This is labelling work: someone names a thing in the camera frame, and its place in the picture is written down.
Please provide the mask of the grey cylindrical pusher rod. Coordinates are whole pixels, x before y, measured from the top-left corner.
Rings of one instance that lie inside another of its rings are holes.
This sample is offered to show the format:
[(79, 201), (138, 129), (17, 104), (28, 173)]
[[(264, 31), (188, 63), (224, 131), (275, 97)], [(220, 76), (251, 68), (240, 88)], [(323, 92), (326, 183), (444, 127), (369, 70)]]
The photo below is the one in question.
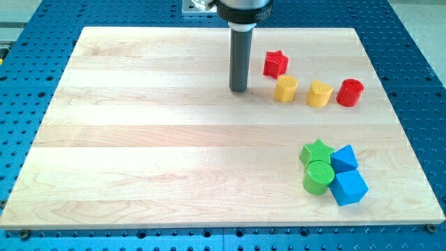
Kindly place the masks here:
[(233, 92), (247, 89), (252, 30), (241, 32), (231, 30), (229, 59), (229, 88)]

